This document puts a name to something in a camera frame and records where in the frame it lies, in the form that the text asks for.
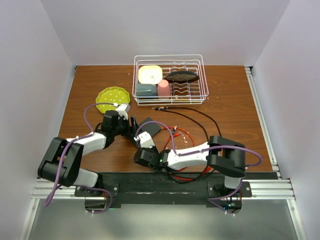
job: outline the yellow plate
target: yellow plate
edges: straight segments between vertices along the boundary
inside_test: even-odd
[[[101,91],[95,99],[96,103],[117,103],[117,104],[128,104],[130,103],[129,93],[122,87],[112,86]],[[103,114],[107,110],[115,110],[116,107],[109,104],[99,104],[96,108]]]

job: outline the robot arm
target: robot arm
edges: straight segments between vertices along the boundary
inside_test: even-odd
[[[245,176],[246,160],[245,152],[239,149],[225,149],[223,156],[219,156],[222,150],[215,149],[202,151],[208,147],[222,145],[244,148],[239,142],[235,142],[220,136],[211,136],[209,142],[201,145],[176,150],[171,149],[158,152],[147,132],[138,135],[136,139],[140,141],[141,148],[134,156],[134,162],[145,167],[151,167],[162,172],[176,171],[191,166],[209,166],[224,174],[224,186],[228,189],[236,189],[241,179]]]
[[[86,187],[102,187],[99,175],[95,172],[80,168],[82,156],[93,151],[109,147],[115,140],[115,136],[121,135],[131,139],[133,143],[138,124],[135,117],[131,117],[129,123],[128,104],[119,105],[116,110],[109,110],[103,116],[101,129],[97,129],[92,136],[79,139],[72,143],[66,152],[63,165],[59,174],[59,184],[65,187],[72,185]],[[47,149],[38,168],[40,178],[54,182],[58,172],[59,158],[74,138],[55,137]]]

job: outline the white wire dish rack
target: white wire dish rack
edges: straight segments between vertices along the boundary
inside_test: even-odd
[[[176,71],[190,71],[199,79],[190,83],[173,80],[170,83],[170,96],[137,96],[138,71],[146,65],[158,65],[162,68],[162,78]],[[184,105],[201,104],[209,95],[204,61],[198,54],[183,55],[137,55],[134,57],[132,96],[138,105]]]

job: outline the black plate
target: black plate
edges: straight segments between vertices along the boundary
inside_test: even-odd
[[[192,83],[199,80],[199,76],[193,71],[173,71],[164,77],[169,83]]]

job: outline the gray wall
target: gray wall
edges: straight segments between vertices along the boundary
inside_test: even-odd
[[[71,83],[71,61],[39,0],[1,1],[0,66],[0,239],[16,240]]]
[[[75,65],[133,64],[135,55],[201,54],[253,66],[289,0],[41,0]]]
[[[291,0],[254,78],[282,176],[291,178],[308,239],[319,239],[320,2]]]

